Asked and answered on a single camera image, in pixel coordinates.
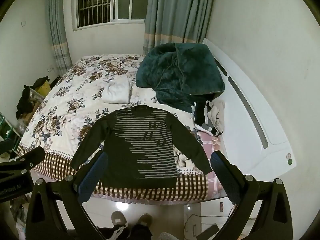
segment striped sweater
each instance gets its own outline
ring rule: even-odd
[[[71,167],[77,169],[103,140],[108,167],[101,180],[106,187],[175,187],[173,145],[204,174],[212,171],[201,144],[173,114],[162,109],[134,106],[97,120],[76,151]]]

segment sweater collar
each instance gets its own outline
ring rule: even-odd
[[[152,113],[152,107],[146,105],[138,105],[131,107],[134,116],[148,116]]]

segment white wall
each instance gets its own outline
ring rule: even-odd
[[[289,138],[297,167],[281,179],[299,239],[320,208],[320,26],[303,0],[215,0],[207,38],[251,78]]]
[[[71,0],[63,0],[64,22],[72,62],[99,54],[142,54],[144,23],[111,24],[73,31]]]
[[[0,112],[12,124],[24,85],[48,73],[55,65],[45,22],[45,0],[15,0],[0,22]]]

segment green blanket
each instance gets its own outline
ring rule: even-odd
[[[201,43],[167,43],[153,48],[136,75],[136,85],[156,91],[161,104],[190,112],[194,102],[224,91],[209,48]]]

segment white folded towel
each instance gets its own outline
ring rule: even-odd
[[[127,77],[110,81],[104,88],[101,98],[104,103],[128,104],[131,84]]]

